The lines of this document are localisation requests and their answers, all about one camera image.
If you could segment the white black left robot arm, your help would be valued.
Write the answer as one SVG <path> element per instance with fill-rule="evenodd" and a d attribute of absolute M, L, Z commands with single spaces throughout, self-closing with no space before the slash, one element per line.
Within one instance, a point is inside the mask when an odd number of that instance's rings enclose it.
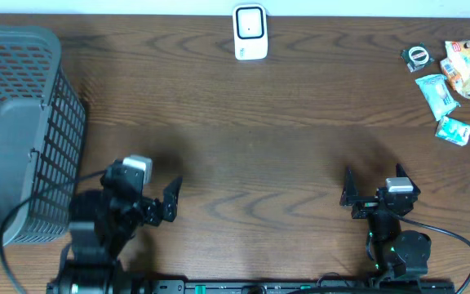
<path fill-rule="evenodd" d="M 143 196 L 151 176 L 149 158 L 117 160 L 98 171 L 101 189 L 91 189 L 69 204 L 71 243 L 61 254 L 56 278 L 47 293 L 151 293 L 153 284 L 123 269 L 119 255 L 143 225 L 158 227 L 177 217 L 183 183 L 176 177 L 162 199 Z"/>

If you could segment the dark green round-logo packet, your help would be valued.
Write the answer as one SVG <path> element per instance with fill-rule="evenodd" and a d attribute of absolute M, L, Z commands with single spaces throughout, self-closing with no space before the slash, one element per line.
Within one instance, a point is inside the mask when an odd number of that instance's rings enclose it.
<path fill-rule="evenodd" d="M 411 73 L 425 68 L 434 61 L 434 58 L 422 42 L 402 50 L 401 58 L 405 61 Z"/>

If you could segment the teal snack packet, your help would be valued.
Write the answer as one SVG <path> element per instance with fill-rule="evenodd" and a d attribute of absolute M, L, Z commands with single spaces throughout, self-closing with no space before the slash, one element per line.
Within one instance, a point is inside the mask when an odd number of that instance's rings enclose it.
<path fill-rule="evenodd" d="M 430 74 L 415 80 L 437 122 L 460 106 L 450 94 L 446 80 L 443 74 Z"/>

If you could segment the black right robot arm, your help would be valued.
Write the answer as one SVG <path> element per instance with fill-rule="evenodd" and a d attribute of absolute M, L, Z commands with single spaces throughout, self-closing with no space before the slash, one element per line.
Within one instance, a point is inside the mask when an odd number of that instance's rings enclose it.
<path fill-rule="evenodd" d="M 367 220 L 366 252 L 377 266 L 371 279 L 374 287 L 416 281 L 428 272 L 431 239 L 418 231 L 401 229 L 401 218 L 414 209 L 419 194 L 420 189 L 400 164 L 396 175 L 373 196 L 359 194 L 351 169 L 346 169 L 339 205 L 351 207 L 353 219 Z"/>

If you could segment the orange tissue packet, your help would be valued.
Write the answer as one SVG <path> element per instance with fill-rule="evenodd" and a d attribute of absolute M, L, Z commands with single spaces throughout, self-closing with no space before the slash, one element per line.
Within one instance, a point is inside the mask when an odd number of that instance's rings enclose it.
<path fill-rule="evenodd" d="M 448 83 L 455 91 L 460 91 L 463 86 L 463 79 L 458 70 L 454 67 L 449 58 L 440 62 L 442 73 L 446 76 Z"/>

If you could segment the white teal tissue pack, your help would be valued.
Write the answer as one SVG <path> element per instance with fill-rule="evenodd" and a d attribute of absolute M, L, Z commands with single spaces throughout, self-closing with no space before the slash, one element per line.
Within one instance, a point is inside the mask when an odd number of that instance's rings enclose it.
<path fill-rule="evenodd" d="M 437 126 L 435 136 L 459 146 L 465 146 L 470 138 L 470 125 L 444 116 Z"/>

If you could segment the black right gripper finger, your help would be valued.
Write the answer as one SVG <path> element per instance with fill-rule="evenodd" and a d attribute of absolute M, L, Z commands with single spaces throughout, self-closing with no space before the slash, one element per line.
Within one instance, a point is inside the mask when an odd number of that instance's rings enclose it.
<path fill-rule="evenodd" d="M 398 163 L 396 165 L 396 175 L 397 175 L 397 177 L 409 177 L 408 174 L 406 173 L 405 169 L 403 168 L 403 166 L 400 163 Z M 420 194 L 421 190 L 419 189 L 419 187 L 412 181 L 411 178 L 410 178 L 410 181 L 412 182 L 412 184 L 414 186 L 414 191 L 412 192 L 412 194 Z"/>
<path fill-rule="evenodd" d="M 358 191 L 353 178 L 352 170 L 347 167 L 344 173 L 344 187 L 339 200 L 342 207 L 352 206 L 358 200 Z"/>

